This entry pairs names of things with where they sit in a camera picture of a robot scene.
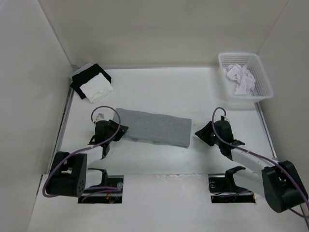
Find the grey tank top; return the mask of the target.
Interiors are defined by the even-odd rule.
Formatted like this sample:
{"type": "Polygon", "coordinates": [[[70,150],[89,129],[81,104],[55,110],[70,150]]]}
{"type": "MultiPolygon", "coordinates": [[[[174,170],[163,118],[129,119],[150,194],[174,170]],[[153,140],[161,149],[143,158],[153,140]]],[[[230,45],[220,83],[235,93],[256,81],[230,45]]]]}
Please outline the grey tank top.
{"type": "Polygon", "coordinates": [[[119,116],[114,116],[113,121],[128,127],[128,140],[184,148],[190,145],[191,119],[122,108],[116,111],[119,116]]]}

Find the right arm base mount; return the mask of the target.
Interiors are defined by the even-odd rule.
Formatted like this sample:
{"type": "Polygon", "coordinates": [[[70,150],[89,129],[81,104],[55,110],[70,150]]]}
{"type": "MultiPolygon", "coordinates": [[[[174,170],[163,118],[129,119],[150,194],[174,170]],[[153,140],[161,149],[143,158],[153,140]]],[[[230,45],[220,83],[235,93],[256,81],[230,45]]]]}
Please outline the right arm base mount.
{"type": "Polygon", "coordinates": [[[225,174],[208,175],[212,203],[255,203],[254,193],[235,183],[234,174],[242,170],[245,167],[237,166],[227,170],[225,174]]]}

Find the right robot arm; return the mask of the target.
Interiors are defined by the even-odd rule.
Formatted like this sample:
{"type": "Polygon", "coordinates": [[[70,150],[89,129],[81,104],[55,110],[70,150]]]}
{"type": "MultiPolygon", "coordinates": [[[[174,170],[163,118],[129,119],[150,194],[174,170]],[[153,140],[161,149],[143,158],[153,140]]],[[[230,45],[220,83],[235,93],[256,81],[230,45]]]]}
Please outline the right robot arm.
{"type": "Polygon", "coordinates": [[[234,198],[247,191],[253,192],[264,197],[277,213],[309,203],[308,193],[295,166],[290,161],[274,161],[247,150],[244,142],[234,138],[231,125],[225,118],[210,121],[195,135],[239,164],[225,172],[224,184],[215,187],[212,193],[231,193],[234,198]]]}

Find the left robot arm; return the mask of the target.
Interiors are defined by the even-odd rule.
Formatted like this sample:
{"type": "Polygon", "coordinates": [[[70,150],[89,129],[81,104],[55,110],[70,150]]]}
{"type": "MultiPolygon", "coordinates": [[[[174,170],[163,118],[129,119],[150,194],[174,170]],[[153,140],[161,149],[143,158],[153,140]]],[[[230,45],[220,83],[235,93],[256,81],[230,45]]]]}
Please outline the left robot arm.
{"type": "Polygon", "coordinates": [[[113,120],[95,122],[95,134],[88,147],[71,155],[59,151],[55,154],[51,171],[43,186],[45,197],[67,196],[79,198],[87,189],[95,189],[102,193],[108,189],[117,191],[116,187],[108,187],[107,172],[104,169],[88,168],[88,165],[104,159],[110,143],[119,141],[129,127],[113,120]]]}

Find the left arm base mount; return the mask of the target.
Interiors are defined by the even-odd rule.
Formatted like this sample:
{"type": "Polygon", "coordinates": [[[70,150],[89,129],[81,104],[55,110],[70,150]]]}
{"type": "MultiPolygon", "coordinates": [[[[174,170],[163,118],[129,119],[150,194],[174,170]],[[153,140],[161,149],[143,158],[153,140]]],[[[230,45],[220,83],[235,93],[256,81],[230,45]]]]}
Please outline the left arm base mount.
{"type": "Polygon", "coordinates": [[[88,169],[85,190],[79,204],[120,204],[123,201],[124,176],[108,175],[104,169],[88,169]]]}

